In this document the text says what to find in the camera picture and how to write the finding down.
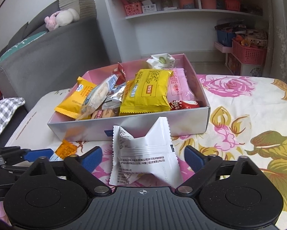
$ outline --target red basket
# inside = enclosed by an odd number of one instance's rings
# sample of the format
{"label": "red basket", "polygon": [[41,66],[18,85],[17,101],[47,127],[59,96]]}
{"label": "red basket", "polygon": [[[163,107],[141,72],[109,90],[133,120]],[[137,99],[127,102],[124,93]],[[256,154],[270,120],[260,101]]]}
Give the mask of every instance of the red basket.
{"label": "red basket", "polygon": [[239,0],[224,0],[226,10],[240,11]]}
{"label": "red basket", "polygon": [[124,5],[124,8],[127,16],[142,14],[141,2]]}
{"label": "red basket", "polygon": [[243,64],[264,65],[267,49],[244,47],[233,39],[233,54]]}

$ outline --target baseboard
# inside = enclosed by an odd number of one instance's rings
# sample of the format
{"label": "baseboard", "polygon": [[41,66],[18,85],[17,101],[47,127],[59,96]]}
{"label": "baseboard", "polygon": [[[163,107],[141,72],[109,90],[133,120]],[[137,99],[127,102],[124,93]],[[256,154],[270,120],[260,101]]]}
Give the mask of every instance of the baseboard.
{"label": "baseboard", "polygon": [[[221,53],[218,50],[169,52],[171,55],[182,53],[186,54],[190,62],[225,62],[225,53]],[[141,58],[146,59],[153,54],[157,53],[142,55]]]}

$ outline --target box of snacks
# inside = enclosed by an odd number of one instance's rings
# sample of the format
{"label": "box of snacks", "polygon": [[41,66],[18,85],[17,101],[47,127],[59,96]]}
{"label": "box of snacks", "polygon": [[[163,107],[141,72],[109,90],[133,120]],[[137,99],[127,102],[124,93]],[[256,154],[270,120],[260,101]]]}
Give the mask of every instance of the box of snacks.
{"label": "box of snacks", "polygon": [[186,55],[153,55],[86,72],[48,126],[60,140],[112,140],[119,125],[143,137],[159,117],[171,136],[204,133],[210,105]]}

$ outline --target blue basket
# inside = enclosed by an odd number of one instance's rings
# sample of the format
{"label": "blue basket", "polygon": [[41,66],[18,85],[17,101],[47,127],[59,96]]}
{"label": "blue basket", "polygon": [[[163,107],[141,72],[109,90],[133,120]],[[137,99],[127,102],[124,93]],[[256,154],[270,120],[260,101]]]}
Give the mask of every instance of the blue basket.
{"label": "blue basket", "polygon": [[236,37],[236,34],[217,30],[217,36],[219,43],[226,47],[232,47],[232,39]]}

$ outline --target gray gripper base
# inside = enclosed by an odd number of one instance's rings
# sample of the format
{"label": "gray gripper base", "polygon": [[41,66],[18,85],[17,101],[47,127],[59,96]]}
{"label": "gray gripper base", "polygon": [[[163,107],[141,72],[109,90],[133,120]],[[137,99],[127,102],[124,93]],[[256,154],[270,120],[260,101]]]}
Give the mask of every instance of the gray gripper base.
{"label": "gray gripper base", "polygon": [[[56,230],[229,230],[207,218],[191,198],[170,188],[118,187],[108,197],[92,200],[72,223]],[[277,230],[275,226],[261,230]]]}

